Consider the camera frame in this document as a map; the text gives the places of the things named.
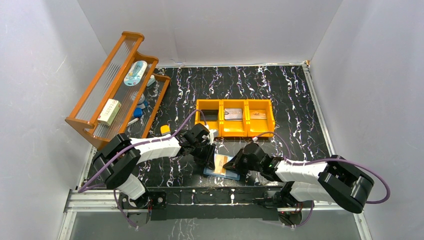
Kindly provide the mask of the blue card holder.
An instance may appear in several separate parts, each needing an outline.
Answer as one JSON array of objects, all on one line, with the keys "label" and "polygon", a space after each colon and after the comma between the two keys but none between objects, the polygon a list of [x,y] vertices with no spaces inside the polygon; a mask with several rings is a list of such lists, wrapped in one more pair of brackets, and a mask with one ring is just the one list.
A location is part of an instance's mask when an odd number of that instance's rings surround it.
[{"label": "blue card holder", "polygon": [[235,171],[227,170],[227,169],[223,168],[224,164],[229,162],[232,158],[233,158],[233,156],[215,154],[214,159],[213,159],[214,165],[215,165],[214,170],[211,170],[211,169],[205,167],[203,169],[203,174],[207,175],[207,176],[220,177],[220,178],[224,178],[224,179],[239,181],[240,178],[241,178],[240,174],[238,174]]}]

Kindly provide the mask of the orange VIP credit card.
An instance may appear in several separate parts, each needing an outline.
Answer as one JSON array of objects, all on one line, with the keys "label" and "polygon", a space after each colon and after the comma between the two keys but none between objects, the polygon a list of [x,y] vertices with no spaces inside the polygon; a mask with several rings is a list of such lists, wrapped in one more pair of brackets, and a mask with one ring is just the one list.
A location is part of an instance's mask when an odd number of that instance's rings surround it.
[{"label": "orange VIP credit card", "polygon": [[228,162],[228,156],[226,155],[222,155],[222,154],[216,154],[214,156],[214,174],[217,175],[222,175],[225,176],[226,175],[226,169],[223,168],[223,166]]}]

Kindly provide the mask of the yellow three-compartment bin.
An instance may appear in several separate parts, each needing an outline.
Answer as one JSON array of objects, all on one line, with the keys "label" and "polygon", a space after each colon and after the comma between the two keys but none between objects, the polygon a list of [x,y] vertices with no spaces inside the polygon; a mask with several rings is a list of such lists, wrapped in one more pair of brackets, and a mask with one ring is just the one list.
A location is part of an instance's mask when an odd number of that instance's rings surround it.
[{"label": "yellow three-compartment bin", "polygon": [[[225,120],[225,108],[240,108],[243,111],[242,120]],[[197,110],[218,110],[217,121],[200,121],[200,112],[195,113],[195,124],[203,124],[210,130],[217,131],[218,137],[260,137],[274,136],[276,121],[270,99],[197,99]],[[250,119],[250,111],[266,111],[267,119]]]}]

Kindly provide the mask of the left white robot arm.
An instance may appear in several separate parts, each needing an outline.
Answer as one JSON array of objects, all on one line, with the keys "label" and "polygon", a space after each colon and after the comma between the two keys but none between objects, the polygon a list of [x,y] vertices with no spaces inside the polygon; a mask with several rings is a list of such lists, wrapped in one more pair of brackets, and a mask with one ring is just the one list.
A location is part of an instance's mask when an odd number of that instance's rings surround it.
[{"label": "left white robot arm", "polygon": [[201,123],[176,135],[146,139],[130,138],[120,133],[95,154],[92,165],[108,190],[121,192],[120,203],[127,200],[137,209],[164,208],[159,198],[166,199],[166,194],[149,191],[133,174],[133,169],[150,160],[191,155],[195,163],[213,170],[216,148],[213,140],[217,135],[218,130]]}]

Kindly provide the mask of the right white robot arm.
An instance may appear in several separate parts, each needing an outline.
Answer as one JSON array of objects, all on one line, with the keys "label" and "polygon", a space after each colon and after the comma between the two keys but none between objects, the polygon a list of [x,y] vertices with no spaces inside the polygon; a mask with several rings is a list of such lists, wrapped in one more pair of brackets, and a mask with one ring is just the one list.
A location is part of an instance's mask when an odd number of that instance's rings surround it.
[{"label": "right white robot arm", "polygon": [[282,189],[268,197],[267,202],[294,206],[323,201],[336,203],[354,214],[363,211],[375,184],[369,175],[342,157],[296,161],[270,156],[255,142],[241,148],[223,168],[240,175],[255,171],[270,182],[283,183]]}]

